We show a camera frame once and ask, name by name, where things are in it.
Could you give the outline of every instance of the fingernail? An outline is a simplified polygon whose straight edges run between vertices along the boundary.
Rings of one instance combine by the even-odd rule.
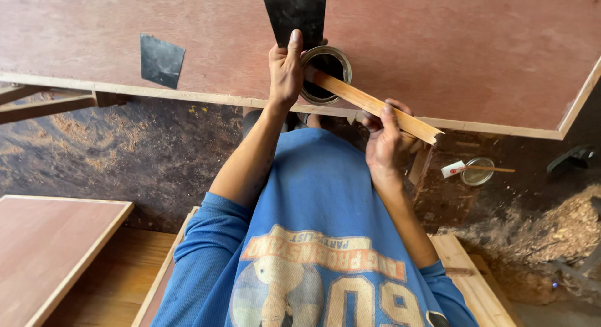
[[[301,38],[300,30],[298,30],[298,29],[293,30],[292,35],[290,36],[290,40],[292,40],[293,42],[296,42],[300,38]]]

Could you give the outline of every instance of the blue long-sleeve shirt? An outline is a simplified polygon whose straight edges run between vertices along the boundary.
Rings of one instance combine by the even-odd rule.
[[[417,269],[365,155],[280,136],[253,210],[207,193],[174,254],[158,326],[477,326],[440,262]]]

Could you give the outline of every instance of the black metal plate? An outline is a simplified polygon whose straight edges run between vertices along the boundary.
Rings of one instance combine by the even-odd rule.
[[[140,33],[142,78],[176,89],[184,52],[179,46]]]
[[[263,0],[278,46],[288,46],[290,33],[299,29],[303,49],[321,45],[326,0]]]

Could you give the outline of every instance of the person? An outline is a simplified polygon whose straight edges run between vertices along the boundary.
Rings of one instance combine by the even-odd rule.
[[[365,154],[315,119],[280,133],[301,50],[299,30],[270,50],[265,109],[187,224],[152,326],[477,326],[403,190],[413,137],[392,107],[409,108],[366,115]]]

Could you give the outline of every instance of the tattoo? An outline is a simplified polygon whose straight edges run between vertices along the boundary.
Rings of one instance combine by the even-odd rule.
[[[253,190],[259,190],[263,188],[265,185],[265,181],[267,180],[267,176],[269,175],[269,171],[271,170],[271,164],[274,162],[274,154],[275,149],[278,146],[278,138],[275,139],[274,145],[271,147],[271,151],[269,151],[269,156],[267,157],[267,162],[265,162],[265,166],[263,166],[263,171],[257,183],[252,187]]]

